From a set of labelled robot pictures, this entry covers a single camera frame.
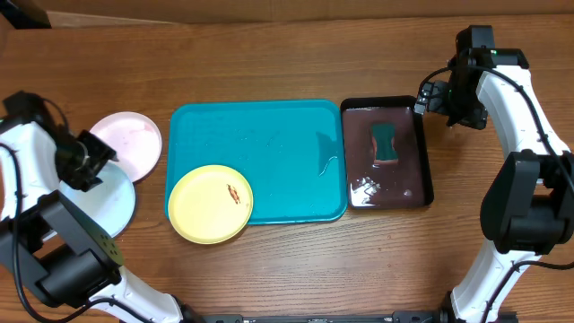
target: teal tray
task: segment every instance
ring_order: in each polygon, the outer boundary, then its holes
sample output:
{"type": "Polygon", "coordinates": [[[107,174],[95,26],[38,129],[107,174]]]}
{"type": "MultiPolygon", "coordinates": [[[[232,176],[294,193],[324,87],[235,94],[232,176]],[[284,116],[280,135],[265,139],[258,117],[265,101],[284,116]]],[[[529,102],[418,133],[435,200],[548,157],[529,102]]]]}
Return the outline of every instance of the teal tray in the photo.
{"type": "Polygon", "coordinates": [[[248,224],[334,221],[347,208],[339,108],[328,100],[187,104],[170,124],[165,213],[176,183],[205,165],[253,190],[248,224]]]}

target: pink plate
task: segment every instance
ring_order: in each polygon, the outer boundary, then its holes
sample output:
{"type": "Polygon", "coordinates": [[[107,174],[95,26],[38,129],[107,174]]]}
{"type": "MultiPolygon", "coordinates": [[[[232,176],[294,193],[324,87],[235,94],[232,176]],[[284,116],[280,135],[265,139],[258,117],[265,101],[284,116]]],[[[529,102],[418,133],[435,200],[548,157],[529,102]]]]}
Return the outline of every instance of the pink plate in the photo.
{"type": "Polygon", "coordinates": [[[115,162],[135,182],[150,171],[160,159],[160,129],[148,117],[135,112],[118,112],[100,120],[90,130],[112,147],[115,162]]]}

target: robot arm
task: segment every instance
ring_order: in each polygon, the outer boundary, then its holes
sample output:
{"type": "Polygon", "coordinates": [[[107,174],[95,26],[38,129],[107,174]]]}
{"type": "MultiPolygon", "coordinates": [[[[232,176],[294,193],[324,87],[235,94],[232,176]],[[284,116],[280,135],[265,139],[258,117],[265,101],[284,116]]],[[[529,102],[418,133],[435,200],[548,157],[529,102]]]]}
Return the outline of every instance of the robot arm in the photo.
{"type": "Polygon", "coordinates": [[[568,212],[572,196],[556,175],[557,167],[541,142],[525,98],[514,85],[496,74],[472,69],[473,65],[488,67],[522,86],[534,103],[550,146],[562,155],[561,162],[572,163],[570,149],[554,133],[535,97],[522,52],[496,49],[490,26],[471,26],[461,31],[457,35],[457,54],[449,62],[453,73],[448,83],[424,84],[423,94],[427,95],[419,96],[415,110],[447,115],[448,126],[459,123],[476,129],[486,126],[490,114],[506,159],[483,200],[483,246],[447,300],[451,320],[466,323],[482,322],[486,310],[486,321],[496,321],[500,305],[527,269],[522,266],[512,274],[487,309],[488,301],[513,265],[538,260],[556,243],[568,241],[573,230],[568,212]],[[535,196],[536,185],[543,183],[553,192],[535,196]]]}
{"type": "Polygon", "coordinates": [[[58,192],[60,180],[87,191],[115,152],[84,131],[77,138],[57,127],[43,99],[19,92],[4,100],[8,116],[0,124],[0,143],[16,154],[21,170],[22,213],[15,219],[17,196],[12,155],[0,150],[4,209],[0,221],[0,263],[13,271],[13,222],[19,221],[19,263],[23,284],[50,307],[67,304],[93,308],[125,321],[202,322],[177,298],[155,291],[123,266],[113,239],[74,203],[58,192]],[[64,245],[43,258],[34,253],[58,234],[64,245]],[[105,300],[123,304],[132,313],[105,300]]]}

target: wooden table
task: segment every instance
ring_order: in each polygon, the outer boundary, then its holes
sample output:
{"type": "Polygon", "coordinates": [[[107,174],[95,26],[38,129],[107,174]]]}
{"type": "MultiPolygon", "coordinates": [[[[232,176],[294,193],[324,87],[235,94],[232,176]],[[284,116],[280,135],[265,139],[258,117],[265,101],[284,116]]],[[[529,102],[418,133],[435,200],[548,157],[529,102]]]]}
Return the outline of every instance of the wooden table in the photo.
{"type": "MultiPolygon", "coordinates": [[[[574,16],[10,31],[0,97],[20,89],[58,102],[74,130],[131,110],[167,147],[170,115],[188,102],[415,94],[454,55],[455,36],[489,23],[502,48],[522,48],[554,129],[574,145],[574,16]]],[[[480,204],[502,165],[490,123],[478,132],[425,116],[435,201],[416,210],[353,211],[322,224],[250,227],[232,243],[179,237],[163,212],[164,149],[137,185],[135,220],[117,238],[126,265],[204,314],[374,314],[435,309],[483,241],[480,204]]],[[[574,243],[545,259],[570,262],[574,243]]],[[[528,269],[504,308],[527,322],[574,321],[573,273],[528,269]]],[[[61,316],[69,309],[47,309],[61,316]]],[[[30,321],[0,271],[0,320],[30,321]]],[[[113,322],[89,311],[78,322],[113,322]]]]}

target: plate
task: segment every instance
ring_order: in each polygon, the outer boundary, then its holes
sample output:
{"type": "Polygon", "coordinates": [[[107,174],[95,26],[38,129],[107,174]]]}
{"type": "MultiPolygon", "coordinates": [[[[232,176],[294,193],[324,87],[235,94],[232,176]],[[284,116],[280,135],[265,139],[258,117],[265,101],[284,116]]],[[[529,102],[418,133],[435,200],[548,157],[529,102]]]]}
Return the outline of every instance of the plate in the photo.
{"type": "Polygon", "coordinates": [[[114,238],[129,224],[135,210],[134,184],[117,165],[108,162],[98,174],[102,183],[88,192],[60,182],[60,192],[114,238]]]}
{"type": "Polygon", "coordinates": [[[182,237],[201,244],[219,243],[245,227],[253,210],[253,192],[238,171],[204,166],[179,180],[168,210],[171,224],[182,237]]]}
{"type": "Polygon", "coordinates": [[[148,117],[135,112],[118,112],[100,120],[90,130],[116,151],[113,161],[133,181],[142,179],[160,159],[160,129],[148,117]]]}

